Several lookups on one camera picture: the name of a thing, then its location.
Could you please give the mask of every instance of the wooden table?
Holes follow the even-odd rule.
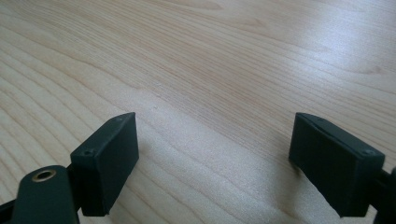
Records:
[[[288,153],[302,111],[396,165],[394,1],[0,4],[0,203],[134,111],[140,160],[82,223],[372,223],[340,219]]]

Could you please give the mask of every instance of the clamp jaw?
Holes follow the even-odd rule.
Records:
[[[340,217],[364,217],[371,204],[375,223],[396,223],[396,168],[383,171],[385,155],[359,138],[326,119],[297,113],[289,159]]]
[[[108,120],[71,155],[26,175],[17,199],[0,206],[0,223],[79,223],[107,215],[139,159],[134,113]]]

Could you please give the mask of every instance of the small hole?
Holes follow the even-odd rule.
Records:
[[[83,156],[91,156],[95,153],[95,149],[94,148],[86,148],[84,151],[81,152],[81,154]]]
[[[366,149],[366,150],[363,151],[363,154],[365,154],[365,155],[374,155],[375,152],[370,150],[370,149]]]
[[[38,174],[32,177],[32,180],[35,182],[43,182],[53,178],[56,175],[56,171],[54,170],[45,170],[41,171]]]

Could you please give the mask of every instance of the dark green plastic part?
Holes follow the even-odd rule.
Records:
[[[364,217],[385,155],[326,119],[297,113],[289,158],[340,217]]]
[[[55,173],[45,181],[38,178],[35,182],[34,176],[41,173],[39,177],[43,180],[45,171]],[[78,223],[67,169],[59,165],[47,166],[26,175],[20,183],[13,210],[12,224]]]
[[[139,159],[134,113],[108,120],[70,156],[82,213],[107,215]]]

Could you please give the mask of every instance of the wood grain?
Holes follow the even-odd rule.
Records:
[[[0,4],[0,203],[134,111],[141,159],[82,223],[372,222],[340,219],[287,157],[302,111],[396,165],[394,1]]]

